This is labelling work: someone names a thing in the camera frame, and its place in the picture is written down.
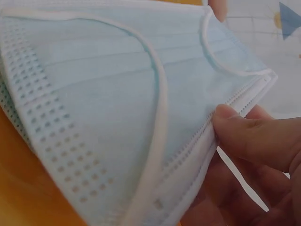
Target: face mask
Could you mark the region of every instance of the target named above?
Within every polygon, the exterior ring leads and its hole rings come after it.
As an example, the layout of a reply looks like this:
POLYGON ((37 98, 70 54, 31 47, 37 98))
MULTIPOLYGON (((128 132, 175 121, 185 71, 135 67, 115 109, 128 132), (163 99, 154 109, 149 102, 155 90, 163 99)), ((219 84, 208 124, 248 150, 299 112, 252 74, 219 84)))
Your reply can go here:
POLYGON ((54 2, 2 10, 2 108, 89 225, 175 225, 215 107, 246 115, 277 76, 209 7, 54 2))

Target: light blue mask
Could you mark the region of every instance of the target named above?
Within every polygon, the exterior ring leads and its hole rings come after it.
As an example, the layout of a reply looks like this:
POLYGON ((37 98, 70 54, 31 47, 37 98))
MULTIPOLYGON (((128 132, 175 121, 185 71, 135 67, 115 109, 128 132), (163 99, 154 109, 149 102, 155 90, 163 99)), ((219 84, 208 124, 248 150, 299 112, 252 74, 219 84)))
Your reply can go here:
POLYGON ((46 12, 2 11, 16 129, 89 225, 175 225, 217 148, 215 107, 246 115, 277 76, 209 7, 24 2, 46 12))

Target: white elastic ear loop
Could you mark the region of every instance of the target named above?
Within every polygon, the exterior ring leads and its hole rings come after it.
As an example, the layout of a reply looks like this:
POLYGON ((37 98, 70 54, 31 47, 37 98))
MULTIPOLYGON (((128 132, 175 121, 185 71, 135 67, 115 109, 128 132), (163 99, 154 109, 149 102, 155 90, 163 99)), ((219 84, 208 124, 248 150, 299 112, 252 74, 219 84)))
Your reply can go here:
POLYGON ((233 73, 239 76, 249 76, 249 75, 266 75, 272 72, 271 69, 265 69, 262 71, 257 71, 257 72, 245 72, 245 71, 236 71, 235 69, 225 65, 222 63, 214 54, 214 52, 211 50, 211 47, 208 43, 208 38, 207 38, 207 32, 208 32, 208 26, 209 26, 209 20, 211 16, 213 15, 213 11, 210 7, 208 7, 209 11, 205 16, 205 19, 203 21, 203 27, 202 27, 202 39, 204 46, 209 54, 209 56, 213 59, 214 63, 221 69, 227 71, 228 73, 233 73))
POLYGON ((152 44, 138 31, 111 19, 80 12, 47 12, 27 8, 6 8, 1 16, 20 17, 38 20, 73 20, 89 19, 100 21, 132 33, 149 51, 154 60, 159 81, 158 105, 156 111, 153 137, 148 158, 140 177, 140 181, 131 204, 122 220, 121 226, 140 226, 143 223, 148 206, 152 200, 152 192, 158 181, 162 167, 163 154, 167 139, 167 80, 164 67, 152 44))

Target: finger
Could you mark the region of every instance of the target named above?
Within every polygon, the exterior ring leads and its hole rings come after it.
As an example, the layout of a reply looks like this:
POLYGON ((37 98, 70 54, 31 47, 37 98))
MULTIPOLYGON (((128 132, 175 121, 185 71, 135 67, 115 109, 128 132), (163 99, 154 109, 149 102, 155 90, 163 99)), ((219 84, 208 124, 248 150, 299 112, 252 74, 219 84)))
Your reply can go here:
POLYGON ((276 207, 271 209, 257 226, 295 226, 293 201, 291 194, 288 194, 276 207))
POLYGON ((181 219, 182 226, 226 226, 221 213, 203 188, 181 219))
POLYGON ((220 143, 232 155, 282 172, 293 171, 301 150, 301 118, 285 120, 244 119, 226 105, 213 116, 220 143))
MULTIPOLYGON (((258 105, 246 117, 249 119, 273 119, 258 105)), ((248 185, 269 208, 276 206, 291 191, 290 180, 279 170, 261 164, 253 164, 231 155, 229 157, 248 185)))
POLYGON ((252 108, 252 110, 246 115, 246 118, 247 119, 266 119, 266 120, 274 119, 259 105, 256 105, 254 108, 252 108))
POLYGON ((212 8, 216 18, 223 22, 228 12, 227 0, 208 0, 208 5, 212 8))
POLYGON ((204 186, 228 225, 251 225, 265 214, 244 191, 218 153, 210 163, 204 186))

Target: wooden table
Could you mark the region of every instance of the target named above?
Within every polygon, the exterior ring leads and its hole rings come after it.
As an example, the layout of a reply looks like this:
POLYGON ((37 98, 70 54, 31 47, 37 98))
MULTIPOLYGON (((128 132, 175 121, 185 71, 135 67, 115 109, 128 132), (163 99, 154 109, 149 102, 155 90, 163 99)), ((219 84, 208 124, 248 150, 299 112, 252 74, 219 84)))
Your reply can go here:
MULTIPOLYGON (((201 0, 164 0, 201 4, 201 0)), ((0 110, 0 225, 85 226, 0 110)))

